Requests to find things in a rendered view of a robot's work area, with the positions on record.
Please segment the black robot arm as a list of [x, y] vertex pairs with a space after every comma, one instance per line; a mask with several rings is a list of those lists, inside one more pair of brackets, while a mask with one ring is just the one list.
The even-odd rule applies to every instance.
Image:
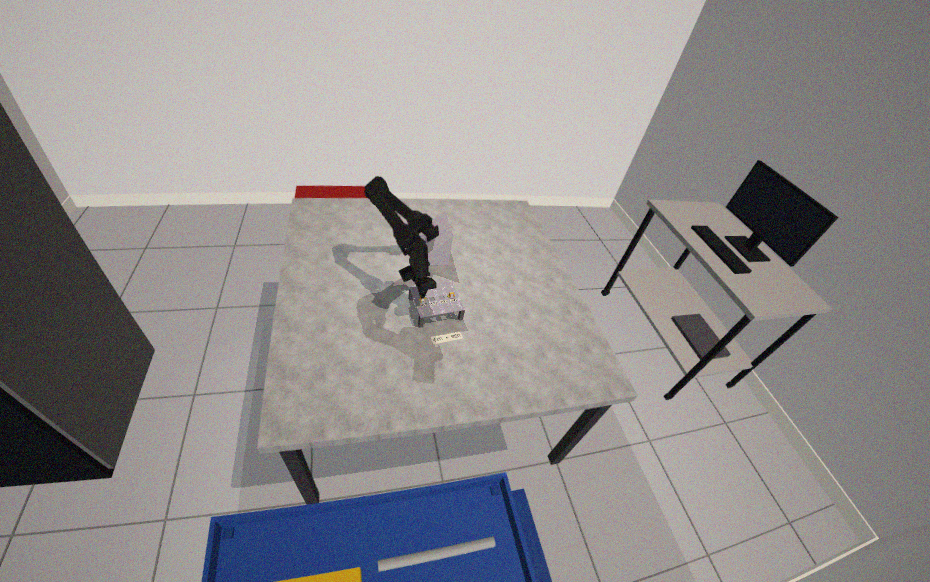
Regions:
[[[415, 276], [419, 278], [417, 269], [423, 268], [428, 260], [428, 247], [419, 233], [422, 232], [429, 242], [439, 235], [438, 225], [431, 224], [433, 219], [428, 214], [410, 210], [390, 192], [382, 177], [375, 176], [366, 185], [364, 194], [392, 226], [393, 236], [404, 256], [408, 254], [410, 257], [410, 265], [398, 271], [402, 280], [406, 282]], [[408, 224], [404, 223], [397, 213], [404, 217]]]

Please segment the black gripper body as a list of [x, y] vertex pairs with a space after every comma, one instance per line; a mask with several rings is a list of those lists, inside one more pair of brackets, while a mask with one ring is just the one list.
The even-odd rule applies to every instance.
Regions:
[[430, 276], [428, 266], [430, 266], [430, 263], [428, 260], [426, 260], [425, 266], [421, 269], [417, 269], [419, 278], [416, 278], [416, 276], [413, 277], [414, 280], [419, 280], [417, 285], [418, 288], [422, 291], [437, 288], [437, 283], [434, 281], [434, 279], [427, 277]]

